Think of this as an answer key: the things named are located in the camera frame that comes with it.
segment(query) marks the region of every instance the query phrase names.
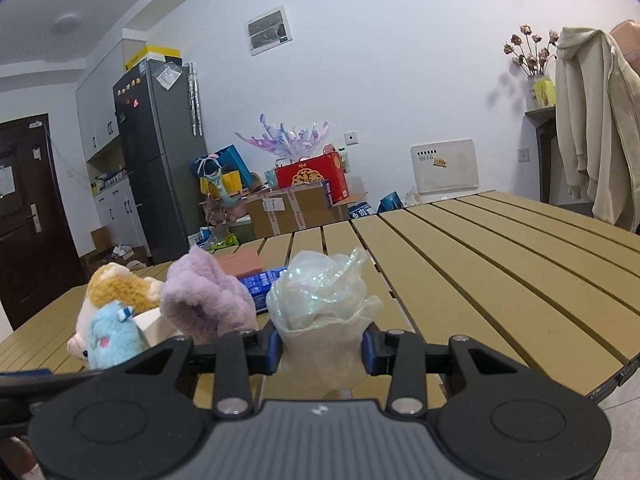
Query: paper note on door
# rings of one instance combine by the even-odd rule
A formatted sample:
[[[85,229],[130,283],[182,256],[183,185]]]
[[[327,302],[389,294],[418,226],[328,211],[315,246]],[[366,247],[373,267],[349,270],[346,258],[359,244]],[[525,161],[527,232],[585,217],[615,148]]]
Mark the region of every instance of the paper note on door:
[[[0,168],[0,196],[8,195],[14,191],[14,170],[11,169],[11,166]]]

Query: dark brown door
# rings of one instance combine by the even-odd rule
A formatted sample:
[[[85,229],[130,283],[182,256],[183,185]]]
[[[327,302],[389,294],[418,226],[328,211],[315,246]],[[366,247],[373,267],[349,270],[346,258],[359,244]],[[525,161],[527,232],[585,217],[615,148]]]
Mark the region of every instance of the dark brown door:
[[[14,330],[85,281],[48,131],[46,115],[0,124],[0,301]]]

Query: ceiling light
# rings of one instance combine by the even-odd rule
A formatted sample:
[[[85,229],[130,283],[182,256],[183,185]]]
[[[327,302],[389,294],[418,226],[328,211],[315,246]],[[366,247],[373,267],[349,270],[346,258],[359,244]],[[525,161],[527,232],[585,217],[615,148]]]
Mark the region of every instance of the ceiling light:
[[[76,28],[80,27],[80,24],[80,17],[77,14],[64,14],[53,22],[51,31],[56,36],[64,36],[72,33]]]

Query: red gift box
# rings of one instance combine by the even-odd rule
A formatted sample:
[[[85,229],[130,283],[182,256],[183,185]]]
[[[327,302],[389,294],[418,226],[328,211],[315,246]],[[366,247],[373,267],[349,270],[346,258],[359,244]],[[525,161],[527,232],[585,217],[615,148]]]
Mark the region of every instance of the red gift box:
[[[340,202],[349,196],[340,156],[335,152],[276,168],[276,178],[280,187],[328,180],[329,192],[334,202]]]

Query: metal screw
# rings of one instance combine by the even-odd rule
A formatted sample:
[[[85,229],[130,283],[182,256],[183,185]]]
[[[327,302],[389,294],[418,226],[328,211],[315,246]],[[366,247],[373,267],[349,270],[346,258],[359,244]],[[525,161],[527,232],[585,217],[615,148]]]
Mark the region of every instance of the metal screw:
[[[216,407],[220,413],[225,415],[240,415],[249,409],[249,404],[240,397],[227,397],[219,400]]]
[[[418,413],[423,406],[424,404],[414,397],[398,397],[391,403],[391,409],[402,415]]]

